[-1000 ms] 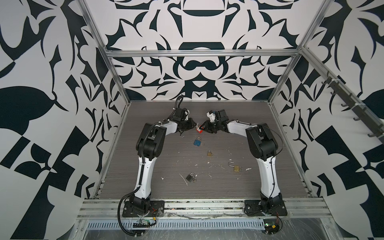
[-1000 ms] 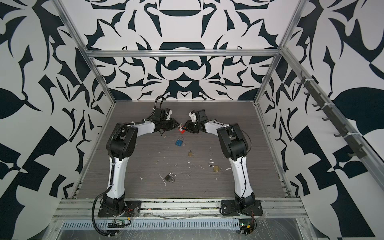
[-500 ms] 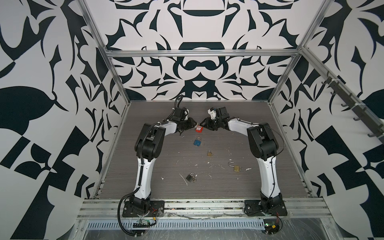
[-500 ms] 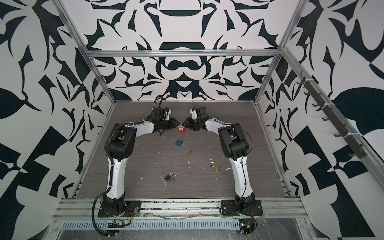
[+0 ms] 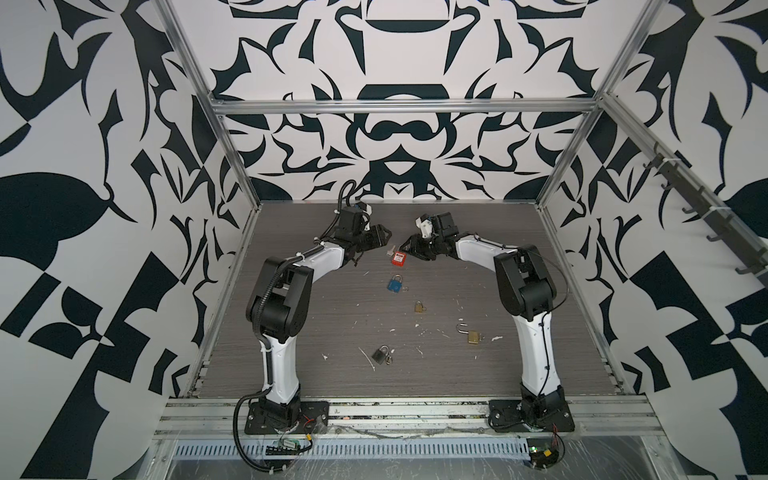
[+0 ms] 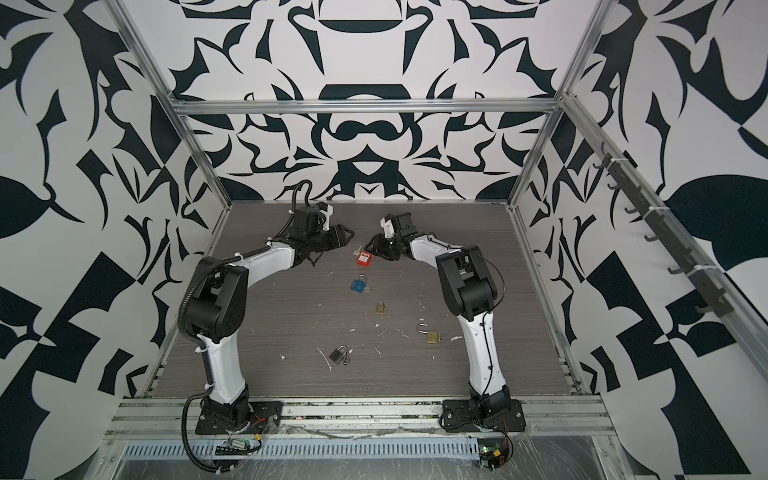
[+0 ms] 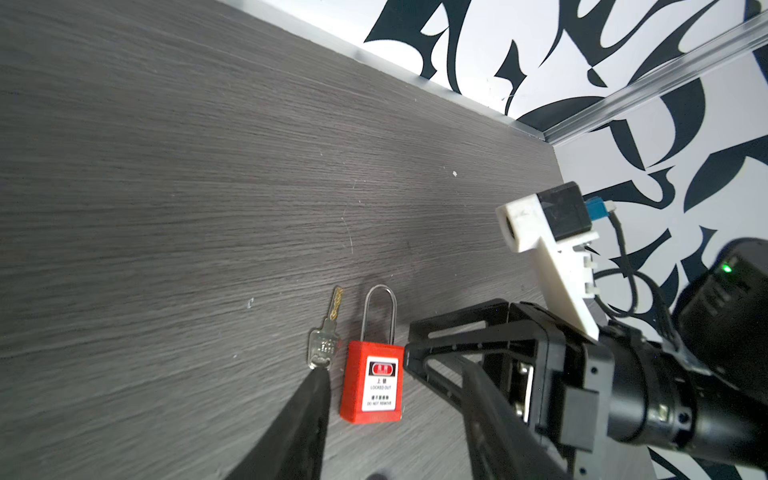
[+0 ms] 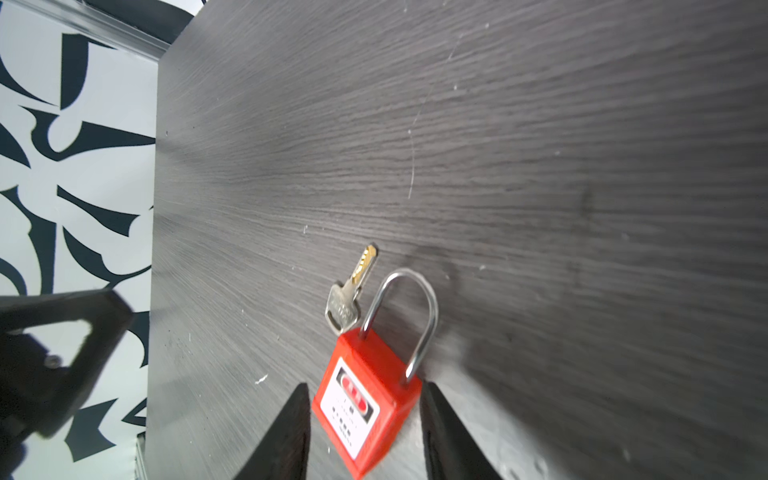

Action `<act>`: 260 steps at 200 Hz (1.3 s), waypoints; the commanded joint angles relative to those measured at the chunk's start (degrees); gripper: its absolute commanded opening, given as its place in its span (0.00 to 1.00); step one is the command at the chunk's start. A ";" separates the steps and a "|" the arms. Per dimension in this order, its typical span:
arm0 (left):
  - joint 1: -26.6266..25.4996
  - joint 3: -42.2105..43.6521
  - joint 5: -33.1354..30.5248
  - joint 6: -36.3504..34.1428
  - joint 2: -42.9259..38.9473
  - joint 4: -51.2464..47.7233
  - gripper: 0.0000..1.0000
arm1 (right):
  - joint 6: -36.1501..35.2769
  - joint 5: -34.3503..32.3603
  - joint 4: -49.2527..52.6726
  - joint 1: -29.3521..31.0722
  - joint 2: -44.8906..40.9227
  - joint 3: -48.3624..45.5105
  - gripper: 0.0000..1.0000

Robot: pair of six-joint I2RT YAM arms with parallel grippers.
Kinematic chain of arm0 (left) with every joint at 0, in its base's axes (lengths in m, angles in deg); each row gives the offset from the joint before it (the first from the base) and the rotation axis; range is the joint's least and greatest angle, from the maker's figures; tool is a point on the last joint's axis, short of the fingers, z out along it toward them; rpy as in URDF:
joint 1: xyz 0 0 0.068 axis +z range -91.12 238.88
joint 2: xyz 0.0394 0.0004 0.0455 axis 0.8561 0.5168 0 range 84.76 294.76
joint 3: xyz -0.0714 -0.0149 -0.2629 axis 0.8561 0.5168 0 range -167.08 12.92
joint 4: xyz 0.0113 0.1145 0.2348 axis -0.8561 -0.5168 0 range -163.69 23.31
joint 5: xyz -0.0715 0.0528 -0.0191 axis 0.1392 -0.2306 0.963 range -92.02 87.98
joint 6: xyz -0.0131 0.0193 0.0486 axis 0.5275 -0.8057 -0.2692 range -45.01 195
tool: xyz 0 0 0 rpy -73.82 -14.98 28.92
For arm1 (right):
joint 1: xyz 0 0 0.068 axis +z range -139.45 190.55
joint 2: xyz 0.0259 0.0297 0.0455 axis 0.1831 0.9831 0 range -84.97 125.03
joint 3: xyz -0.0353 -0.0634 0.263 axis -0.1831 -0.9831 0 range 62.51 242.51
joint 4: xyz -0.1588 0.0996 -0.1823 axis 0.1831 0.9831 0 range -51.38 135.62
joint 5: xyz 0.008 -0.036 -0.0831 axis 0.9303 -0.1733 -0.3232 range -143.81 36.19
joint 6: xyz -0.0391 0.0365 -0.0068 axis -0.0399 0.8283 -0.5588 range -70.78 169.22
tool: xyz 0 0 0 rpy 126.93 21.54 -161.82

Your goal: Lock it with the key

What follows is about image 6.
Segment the red padlock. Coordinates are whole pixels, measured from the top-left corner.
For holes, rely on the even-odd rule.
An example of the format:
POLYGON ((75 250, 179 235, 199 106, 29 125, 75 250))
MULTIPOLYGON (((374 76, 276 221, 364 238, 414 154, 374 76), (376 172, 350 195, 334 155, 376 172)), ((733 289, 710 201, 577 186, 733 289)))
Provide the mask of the red padlock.
POLYGON ((363 267, 368 267, 373 259, 373 254, 363 246, 354 251, 354 256, 356 264, 363 267))

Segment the blue padlock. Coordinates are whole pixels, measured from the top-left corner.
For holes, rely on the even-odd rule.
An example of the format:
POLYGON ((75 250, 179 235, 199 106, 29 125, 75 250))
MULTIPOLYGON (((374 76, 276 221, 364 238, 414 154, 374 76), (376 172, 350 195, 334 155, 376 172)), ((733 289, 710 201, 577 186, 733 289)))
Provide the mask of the blue padlock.
POLYGON ((367 276, 365 274, 358 275, 351 283, 350 289, 356 293, 363 293, 367 286, 367 276))

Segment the large brass padlock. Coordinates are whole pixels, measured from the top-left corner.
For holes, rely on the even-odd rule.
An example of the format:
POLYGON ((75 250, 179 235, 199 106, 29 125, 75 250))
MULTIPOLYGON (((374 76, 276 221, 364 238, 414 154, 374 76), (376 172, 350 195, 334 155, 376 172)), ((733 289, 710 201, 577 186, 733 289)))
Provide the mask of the large brass padlock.
POLYGON ((440 334, 437 331, 431 330, 426 323, 419 323, 417 325, 417 332, 426 337, 428 345, 437 345, 440 342, 440 334))

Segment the black padlock with keys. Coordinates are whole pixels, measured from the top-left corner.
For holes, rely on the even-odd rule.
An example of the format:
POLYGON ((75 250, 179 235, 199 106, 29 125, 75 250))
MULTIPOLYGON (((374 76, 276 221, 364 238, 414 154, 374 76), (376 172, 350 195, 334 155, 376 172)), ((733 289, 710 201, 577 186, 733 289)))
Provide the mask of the black padlock with keys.
POLYGON ((351 362, 351 349, 346 345, 339 345, 329 352, 323 352, 317 347, 317 351, 322 355, 329 371, 332 371, 335 366, 346 366, 351 362))

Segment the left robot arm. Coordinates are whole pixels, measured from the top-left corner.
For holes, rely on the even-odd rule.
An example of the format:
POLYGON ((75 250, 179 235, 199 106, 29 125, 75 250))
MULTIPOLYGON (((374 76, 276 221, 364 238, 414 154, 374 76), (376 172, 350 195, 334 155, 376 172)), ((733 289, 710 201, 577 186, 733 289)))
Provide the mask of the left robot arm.
POLYGON ((230 258, 201 260, 178 310, 178 330, 203 355, 203 414, 227 429, 250 420, 248 386, 237 345, 248 289, 305 261, 314 265, 324 253, 348 245, 355 236, 348 227, 331 223, 331 205, 312 204, 308 196, 299 204, 302 188, 311 189, 312 182, 302 180, 294 187, 288 220, 265 245, 230 258))

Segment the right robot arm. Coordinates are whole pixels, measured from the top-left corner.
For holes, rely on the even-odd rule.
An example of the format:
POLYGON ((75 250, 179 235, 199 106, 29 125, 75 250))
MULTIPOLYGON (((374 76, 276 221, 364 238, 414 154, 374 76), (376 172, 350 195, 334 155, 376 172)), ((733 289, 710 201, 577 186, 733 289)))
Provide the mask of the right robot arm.
POLYGON ((501 413, 511 405, 494 339, 494 313, 499 292, 477 246, 458 246, 418 231, 411 214, 388 214, 382 231, 366 250, 397 261, 403 257, 423 262, 438 272, 444 302, 460 323, 469 360, 470 405, 477 419, 501 413))

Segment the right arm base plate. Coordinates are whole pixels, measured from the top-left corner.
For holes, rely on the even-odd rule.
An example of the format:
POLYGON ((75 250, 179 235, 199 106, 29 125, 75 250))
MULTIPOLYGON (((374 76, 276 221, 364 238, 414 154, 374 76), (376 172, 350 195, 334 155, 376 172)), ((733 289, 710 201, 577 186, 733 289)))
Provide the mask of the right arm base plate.
POLYGON ((522 404, 510 400, 506 405, 488 410, 469 399, 444 400, 439 425, 448 432, 480 432, 484 430, 524 432, 527 422, 522 404))

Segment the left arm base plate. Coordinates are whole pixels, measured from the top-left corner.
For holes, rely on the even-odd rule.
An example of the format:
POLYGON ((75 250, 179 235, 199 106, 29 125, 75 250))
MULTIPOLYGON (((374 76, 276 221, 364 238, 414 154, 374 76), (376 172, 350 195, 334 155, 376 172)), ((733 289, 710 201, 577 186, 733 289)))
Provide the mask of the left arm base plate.
POLYGON ((195 427, 197 435, 224 435, 233 432, 264 434, 281 423, 284 404, 280 401, 244 401, 224 405, 210 400, 202 402, 195 427))

